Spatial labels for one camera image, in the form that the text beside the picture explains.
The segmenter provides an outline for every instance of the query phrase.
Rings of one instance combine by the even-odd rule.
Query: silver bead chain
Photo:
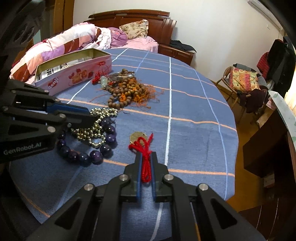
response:
[[[117,109],[115,108],[94,108],[91,109],[90,114],[94,117],[98,117],[94,125],[91,128],[80,128],[80,129],[71,129],[71,133],[76,136],[78,141],[84,141],[89,146],[99,149],[101,145],[106,142],[106,137],[103,134],[104,130],[100,126],[101,121],[105,117],[117,117]],[[99,143],[95,143],[92,139],[101,139]]]

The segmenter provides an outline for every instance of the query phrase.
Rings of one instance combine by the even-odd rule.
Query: blue tablecloth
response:
[[[67,163],[56,150],[11,162],[11,177],[25,204],[41,223],[84,184],[102,185],[123,173],[135,154],[128,149],[135,131],[154,139],[150,149],[169,172],[184,182],[209,184],[222,198],[234,194],[234,167],[238,136],[234,116],[213,83],[183,62],[168,56],[134,49],[109,49],[112,70],[135,71],[142,83],[153,85],[159,102],[151,109],[128,106],[116,118],[118,146],[110,160],[83,168]],[[57,95],[63,102],[89,109],[106,105],[106,92],[84,82]],[[89,153],[92,148],[71,136],[72,149]],[[171,236],[169,204],[154,203],[151,185],[142,185],[142,199],[124,204],[121,241],[161,240]]]

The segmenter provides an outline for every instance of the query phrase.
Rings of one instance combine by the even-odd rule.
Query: dark purple bead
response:
[[[112,135],[115,135],[115,136],[116,136],[115,127],[114,127],[114,126],[109,126],[109,127],[106,129],[106,133],[107,133],[107,134],[112,134]]]
[[[89,158],[95,165],[102,164],[104,160],[102,154],[96,150],[91,151],[91,153],[89,154]]]
[[[102,119],[101,121],[101,127],[103,127],[103,129],[107,129],[111,124],[112,124],[112,121],[108,117]]]
[[[88,167],[91,164],[91,159],[86,153],[79,154],[79,161],[80,161],[80,165],[83,167]]]
[[[59,150],[59,155],[61,157],[67,157],[69,152],[71,151],[70,147],[68,146],[63,146],[60,150]]]
[[[78,160],[79,160],[79,155],[76,151],[70,151],[68,153],[67,161],[69,163],[78,162]]]
[[[107,144],[101,145],[100,151],[103,157],[110,157],[112,155],[112,149]]]
[[[108,143],[113,143],[113,142],[115,142],[116,141],[116,136],[115,135],[107,135],[106,136],[106,142],[108,142]]]
[[[65,132],[62,132],[57,138],[59,140],[62,140],[62,139],[65,139],[65,137],[66,137],[66,133]]]
[[[58,140],[57,141],[57,149],[60,150],[63,146],[66,145],[65,140]]]

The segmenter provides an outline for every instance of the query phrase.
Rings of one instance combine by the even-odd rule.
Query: wooden nightstand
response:
[[[159,44],[158,53],[178,59],[188,65],[191,64],[194,53],[182,51],[165,44]]]

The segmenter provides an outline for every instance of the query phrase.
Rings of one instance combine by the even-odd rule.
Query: floral pillow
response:
[[[249,93],[254,89],[260,89],[257,72],[246,71],[235,67],[231,68],[229,76],[230,88]]]
[[[146,38],[148,34],[148,20],[142,19],[141,21],[127,23],[119,26],[119,28],[127,34],[128,39]]]

